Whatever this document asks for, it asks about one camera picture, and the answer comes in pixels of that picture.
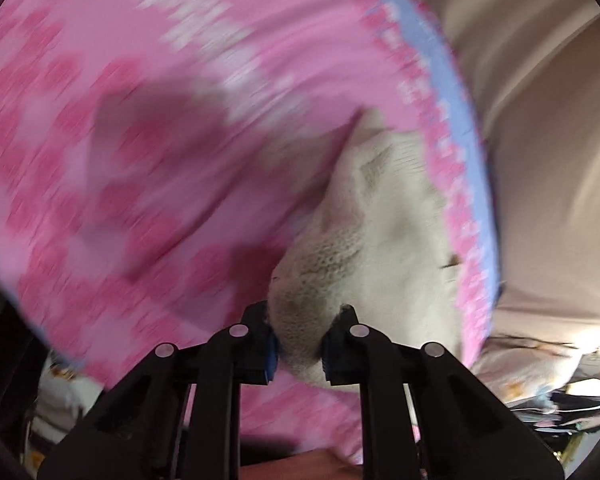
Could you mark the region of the cream knitted sock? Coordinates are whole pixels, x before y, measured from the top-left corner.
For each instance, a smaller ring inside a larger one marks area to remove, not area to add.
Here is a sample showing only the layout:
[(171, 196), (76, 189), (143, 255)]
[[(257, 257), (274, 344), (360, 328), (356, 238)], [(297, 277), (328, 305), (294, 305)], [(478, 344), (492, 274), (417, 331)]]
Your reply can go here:
[(326, 386), (320, 347), (344, 306), (398, 344), (463, 354), (460, 257), (416, 132), (366, 110), (306, 228), (276, 266), (268, 319), (295, 378)]

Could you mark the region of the white patterned pillow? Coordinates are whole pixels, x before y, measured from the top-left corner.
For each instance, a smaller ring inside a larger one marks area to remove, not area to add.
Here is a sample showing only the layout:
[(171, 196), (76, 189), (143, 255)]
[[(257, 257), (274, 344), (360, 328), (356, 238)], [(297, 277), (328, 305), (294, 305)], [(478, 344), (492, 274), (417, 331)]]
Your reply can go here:
[(471, 371), (494, 396), (513, 405), (562, 388), (583, 356), (569, 344), (520, 337), (490, 337)]

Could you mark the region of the pink floral bed sheet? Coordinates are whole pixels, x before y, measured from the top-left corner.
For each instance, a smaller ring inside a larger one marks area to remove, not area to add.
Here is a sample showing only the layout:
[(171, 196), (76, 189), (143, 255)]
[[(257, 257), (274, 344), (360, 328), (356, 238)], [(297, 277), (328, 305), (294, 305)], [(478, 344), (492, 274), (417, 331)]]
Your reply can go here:
[(498, 282), (463, 81), (418, 0), (4, 0), (0, 286), (114, 385), (263, 299), (360, 110), (416, 131), (477, 359)]

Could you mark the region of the beige blanket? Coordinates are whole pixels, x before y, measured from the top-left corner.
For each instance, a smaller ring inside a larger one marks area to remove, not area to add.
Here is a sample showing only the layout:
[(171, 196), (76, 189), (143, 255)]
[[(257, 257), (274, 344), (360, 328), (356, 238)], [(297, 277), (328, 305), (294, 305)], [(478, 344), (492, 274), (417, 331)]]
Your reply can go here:
[(503, 280), (494, 333), (600, 349), (600, 7), (422, 1), (488, 144)]

